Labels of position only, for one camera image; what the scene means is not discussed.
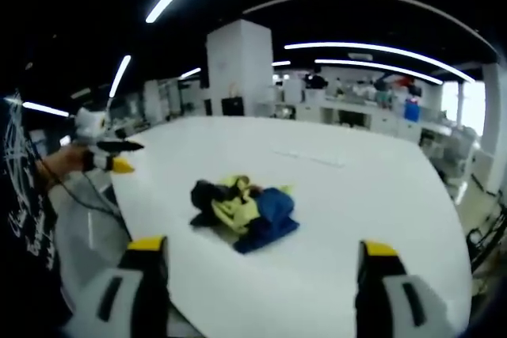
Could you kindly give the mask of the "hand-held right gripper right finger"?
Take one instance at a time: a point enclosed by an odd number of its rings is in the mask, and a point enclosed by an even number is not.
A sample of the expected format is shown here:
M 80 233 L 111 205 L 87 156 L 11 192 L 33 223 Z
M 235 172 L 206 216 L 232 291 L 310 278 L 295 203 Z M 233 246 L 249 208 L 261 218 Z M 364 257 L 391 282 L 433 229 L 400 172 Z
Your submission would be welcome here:
M 356 337 L 453 337 L 444 301 L 389 245 L 361 241 Z

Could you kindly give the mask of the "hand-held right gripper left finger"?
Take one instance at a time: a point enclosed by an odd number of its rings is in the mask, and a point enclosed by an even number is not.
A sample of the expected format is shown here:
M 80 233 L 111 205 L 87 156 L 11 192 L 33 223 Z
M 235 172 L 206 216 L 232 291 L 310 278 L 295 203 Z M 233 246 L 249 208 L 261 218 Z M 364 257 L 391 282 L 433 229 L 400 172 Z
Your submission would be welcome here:
M 129 243 L 115 267 L 85 286 L 64 337 L 166 337 L 170 296 L 165 236 Z

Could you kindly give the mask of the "person's left hand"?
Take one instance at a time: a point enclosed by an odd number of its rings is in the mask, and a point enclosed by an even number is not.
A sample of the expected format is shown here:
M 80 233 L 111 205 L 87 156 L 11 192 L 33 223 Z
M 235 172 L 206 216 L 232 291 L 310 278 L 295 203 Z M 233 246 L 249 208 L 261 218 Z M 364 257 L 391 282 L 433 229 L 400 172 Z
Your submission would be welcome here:
M 86 146 L 70 144 L 58 152 L 60 173 L 88 172 L 93 168 L 93 153 Z

